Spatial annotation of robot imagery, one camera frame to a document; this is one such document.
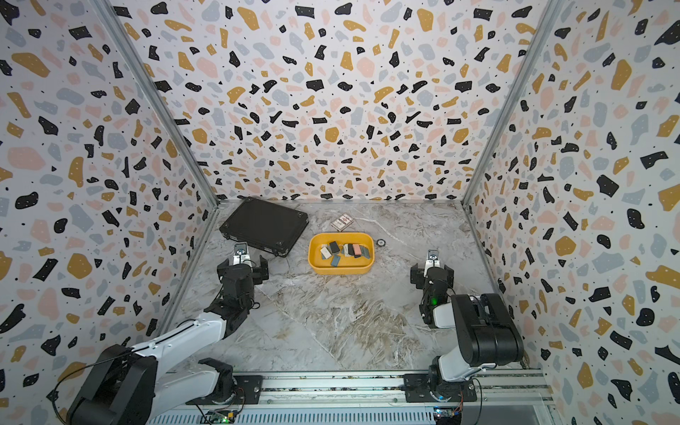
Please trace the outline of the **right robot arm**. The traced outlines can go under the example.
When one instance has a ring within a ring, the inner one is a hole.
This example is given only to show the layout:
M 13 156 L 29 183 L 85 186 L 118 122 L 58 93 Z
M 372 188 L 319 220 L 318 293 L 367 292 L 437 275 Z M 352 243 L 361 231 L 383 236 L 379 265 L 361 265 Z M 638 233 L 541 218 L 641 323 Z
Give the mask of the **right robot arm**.
M 423 267 L 411 267 L 410 283 L 423 292 L 423 322 L 432 329 L 454 330 L 457 345 L 435 357 L 427 373 L 404 376 L 409 403 L 475 401 L 471 378 L 522 360 L 522 337 L 502 297 L 453 293 L 454 271 L 441 264 L 437 250 L 428 251 Z

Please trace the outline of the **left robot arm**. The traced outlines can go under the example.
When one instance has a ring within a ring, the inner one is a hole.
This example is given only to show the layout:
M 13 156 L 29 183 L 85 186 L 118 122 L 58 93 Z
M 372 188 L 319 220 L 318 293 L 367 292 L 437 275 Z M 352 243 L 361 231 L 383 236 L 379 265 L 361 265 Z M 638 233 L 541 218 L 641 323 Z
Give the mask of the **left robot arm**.
M 62 421 L 65 424 L 145 424 L 178 406 L 245 405 L 234 368 L 205 358 L 182 372 L 175 367 L 222 341 L 258 307 L 256 286 L 269 278 L 268 262 L 251 259 L 247 244 L 216 268 L 221 288 L 197 317 L 148 342 L 114 345 L 86 366 L 88 376 Z

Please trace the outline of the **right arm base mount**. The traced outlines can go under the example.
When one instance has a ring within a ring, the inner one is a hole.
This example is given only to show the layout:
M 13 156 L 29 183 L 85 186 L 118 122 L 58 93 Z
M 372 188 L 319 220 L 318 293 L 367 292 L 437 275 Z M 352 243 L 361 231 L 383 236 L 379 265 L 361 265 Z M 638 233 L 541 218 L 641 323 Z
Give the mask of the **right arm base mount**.
M 460 403 L 477 400 L 475 386 L 469 381 L 450 383 L 431 374 L 405 374 L 403 384 L 408 403 Z

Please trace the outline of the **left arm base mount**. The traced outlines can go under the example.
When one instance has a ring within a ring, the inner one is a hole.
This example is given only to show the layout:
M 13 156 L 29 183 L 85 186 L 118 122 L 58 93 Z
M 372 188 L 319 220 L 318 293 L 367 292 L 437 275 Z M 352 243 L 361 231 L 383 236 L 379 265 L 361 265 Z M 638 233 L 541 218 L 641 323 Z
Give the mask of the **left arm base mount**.
M 193 398 L 187 402 L 187 405 L 209 407 L 257 405 L 260 401 L 263 381 L 262 375 L 219 377 L 212 391 L 203 397 Z

